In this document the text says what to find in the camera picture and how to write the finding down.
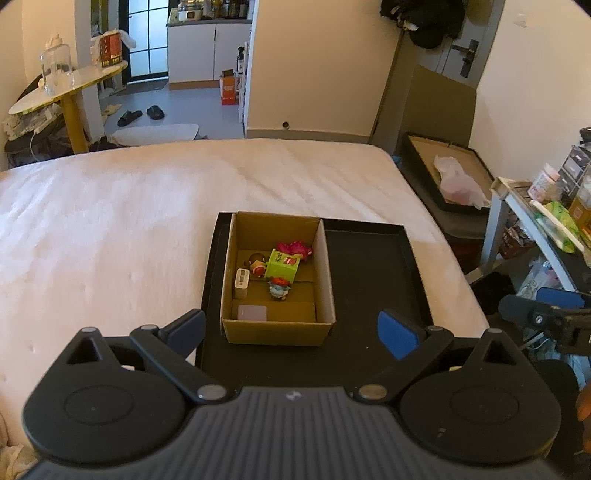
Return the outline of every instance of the kitchen cabinet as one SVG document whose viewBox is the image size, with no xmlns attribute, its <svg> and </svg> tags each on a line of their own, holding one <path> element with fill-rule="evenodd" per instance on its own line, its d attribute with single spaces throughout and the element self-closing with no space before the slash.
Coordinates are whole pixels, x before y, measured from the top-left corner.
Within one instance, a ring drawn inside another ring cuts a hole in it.
<svg viewBox="0 0 591 480">
<path fill-rule="evenodd" d="M 216 24 L 168 28 L 168 81 L 213 80 Z"/>
<path fill-rule="evenodd" d="M 222 70 L 235 69 L 238 47 L 249 40 L 251 26 L 230 20 L 169 24 L 168 81 L 218 80 Z"/>
<path fill-rule="evenodd" d="M 217 24 L 216 51 L 213 61 L 213 78 L 218 79 L 224 70 L 236 70 L 238 47 L 243 47 L 250 37 L 249 24 Z"/>
</svg>

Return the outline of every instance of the wooden table leg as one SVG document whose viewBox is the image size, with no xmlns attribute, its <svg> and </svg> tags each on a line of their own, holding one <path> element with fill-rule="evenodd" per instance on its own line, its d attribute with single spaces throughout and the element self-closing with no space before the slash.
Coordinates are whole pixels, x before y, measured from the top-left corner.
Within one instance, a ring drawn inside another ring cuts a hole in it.
<svg viewBox="0 0 591 480">
<path fill-rule="evenodd" d="M 75 93 L 66 95 L 61 99 L 61 109 L 64 113 L 66 129 L 68 130 L 68 137 L 70 137 L 74 153 L 88 153 L 88 144 L 86 143 L 84 128 L 82 128 L 80 121 Z"/>
</svg>

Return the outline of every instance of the orange box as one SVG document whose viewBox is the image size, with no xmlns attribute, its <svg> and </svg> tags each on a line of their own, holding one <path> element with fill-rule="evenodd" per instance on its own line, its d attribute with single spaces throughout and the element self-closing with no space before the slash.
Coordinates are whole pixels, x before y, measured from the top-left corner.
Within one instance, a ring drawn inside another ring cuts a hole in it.
<svg viewBox="0 0 591 480">
<path fill-rule="evenodd" d="M 100 62 L 103 68 L 117 65 L 123 61 L 121 34 L 119 32 L 104 35 L 99 40 Z"/>
<path fill-rule="evenodd" d="M 236 77 L 234 75 L 220 77 L 220 96 L 222 105 L 236 105 Z"/>
</svg>

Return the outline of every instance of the door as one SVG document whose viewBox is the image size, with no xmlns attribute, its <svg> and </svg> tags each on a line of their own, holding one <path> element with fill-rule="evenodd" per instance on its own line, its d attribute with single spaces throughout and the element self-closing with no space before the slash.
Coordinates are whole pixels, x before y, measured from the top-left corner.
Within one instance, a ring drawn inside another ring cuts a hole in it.
<svg viewBox="0 0 591 480">
<path fill-rule="evenodd" d="M 422 49 L 419 64 L 476 88 L 491 52 L 505 0 L 466 3 L 466 18 L 459 38 L 446 37 L 439 48 Z"/>
<path fill-rule="evenodd" d="M 179 25 L 168 29 L 168 81 L 214 80 L 213 56 L 216 25 Z"/>
<path fill-rule="evenodd" d="M 217 24 L 214 79 L 220 78 L 224 70 L 236 70 L 238 47 L 243 47 L 250 35 L 250 24 Z"/>
<path fill-rule="evenodd" d="M 129 68 L 124 81 L 144 80 L 168 75 L 168 0 L 121 0 L 121 16 L 126 23 L 121 28 L 137 42 L 124 48 Z"/>
</svg>

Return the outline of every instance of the wall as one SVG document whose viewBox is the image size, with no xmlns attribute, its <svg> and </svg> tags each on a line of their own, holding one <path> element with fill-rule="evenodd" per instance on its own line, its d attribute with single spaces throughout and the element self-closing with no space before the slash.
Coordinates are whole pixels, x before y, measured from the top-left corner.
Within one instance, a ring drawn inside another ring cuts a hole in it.
<svg viewBox="0 0 591 480">
<path fill-rule="evenodd" d="M 72 64 L 90 64 L 90 0 L 22 0 L 22 34 L 25 75 L 31 82 L 41 73 L 40 56 L 46 41 L 59 33 L 70 46 Z M 96 86 L 77 97 L 80 117 L 91 141 L 105 132 Z"/>
<path fill-rule="evenodd" d="M 380 0 L 258 0 L 246 128 L 367 138 L 397 46 Z"/>
<path fill-rule="evenodd" d="M 574 2 L 506 0 L 470 139 L 494 175 L 562 165 L 591 125 L 590 45 L 591 18 Z"/>
<path fill-rule="evenodd" d="M 12 0 L 0 11 L 0 32 L 4 40 L 0 45 L 0 121 L 8 115 L 8 109 L 28 85 L 22 59 L 21 9 L 22 0 Z M 4 130 L 0 128 L 0 170 L 8 168 L 4 154 L 6 140 Z"/>
</svg>

